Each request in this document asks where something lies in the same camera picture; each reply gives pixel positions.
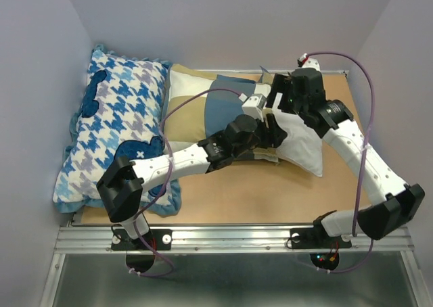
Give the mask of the blue tan white patchwork pillow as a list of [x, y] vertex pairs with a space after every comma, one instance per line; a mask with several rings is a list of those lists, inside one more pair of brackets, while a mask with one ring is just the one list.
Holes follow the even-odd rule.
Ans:
[[273, 75], [262, 70], [255, 81], [192, 70], [181, 64], [171, 66], [166, 80], [162, 109], [164, 135], [173, 152], [181, 151], [221, 131], [243, 114], [238, 95], [267, 96]]

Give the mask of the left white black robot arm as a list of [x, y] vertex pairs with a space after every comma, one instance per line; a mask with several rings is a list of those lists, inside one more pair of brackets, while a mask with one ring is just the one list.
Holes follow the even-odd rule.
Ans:
[[256, 148], [276, 149], [287, 135], [273, 114], [262, 120], [241, 114], [223, 130], [180, 151], [138, 160], [115, 158], [98, 181], [97, 190], [110, 221], [123, 227], [134, 248], [142, 249], [154, 242], [139, 211], [143, 192], [166, 189], [169, 182], [184, 176], [220, 170]]

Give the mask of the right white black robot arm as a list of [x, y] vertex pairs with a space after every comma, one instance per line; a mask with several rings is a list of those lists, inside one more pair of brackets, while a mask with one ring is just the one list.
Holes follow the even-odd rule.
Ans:
[[410, 185], [383, 161], [369, 144], [352, 112], [338, 99], [327, 99], [320, 71], [299, 68], [290, 75], [275, 74], [267, 107], [295, 114], [344, 160], [370, 205], [334, 211], [317, 219], [313, 242], [327, 246], [337, 236], [360, 231], [379, 241], [413, 219], [425, 197], [419, 184]]

